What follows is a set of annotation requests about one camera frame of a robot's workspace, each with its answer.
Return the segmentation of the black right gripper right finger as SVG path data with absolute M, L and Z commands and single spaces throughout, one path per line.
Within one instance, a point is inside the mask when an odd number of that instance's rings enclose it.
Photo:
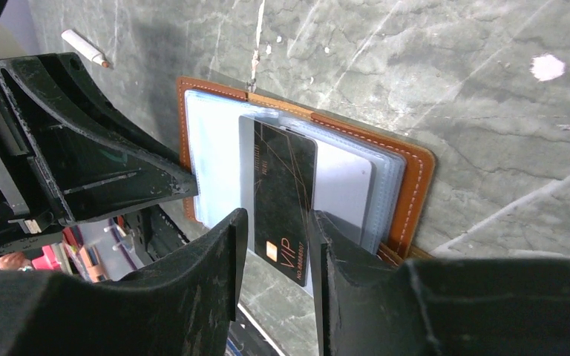
M 321 355 L 570 355 L 570 259 L 392 266 L 308 219 Z

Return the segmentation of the brown leather card holder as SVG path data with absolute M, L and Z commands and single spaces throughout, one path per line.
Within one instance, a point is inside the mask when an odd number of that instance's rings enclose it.
M 350 239 L 382 259 L 427 256 L 412 244 L 436 166 L 427 148 L 202 79 L 182 76 L 176 90 L 180 163 L 196 176 L 199 189 L 184 202 L 187 217 L 212 226 L 226 208 L 248 208 L 257 215 L 255 248 L 274 263 L 263 197 L 283 174 L 287 208 L 299 188 Z

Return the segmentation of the black right gripper view left finger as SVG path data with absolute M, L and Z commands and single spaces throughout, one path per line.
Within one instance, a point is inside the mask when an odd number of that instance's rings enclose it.
M 0 271 L 0 355 L 223 355 L 247 235 L 238 208 L 118 281 Z

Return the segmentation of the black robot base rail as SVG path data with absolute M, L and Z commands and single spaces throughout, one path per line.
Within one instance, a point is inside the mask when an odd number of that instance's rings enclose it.
M 189 243 L 187 236 L 158 205 L 124 214 L 118 222 L 128 233 L 128 239 L 144 265 Z

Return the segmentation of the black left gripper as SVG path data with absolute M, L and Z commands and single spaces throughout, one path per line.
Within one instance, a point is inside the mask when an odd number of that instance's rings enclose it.
M 62 224 L 196 194 L 173 150 L 118 111 L 76 54 L 0 60 L 0 257 L 60 242 Z

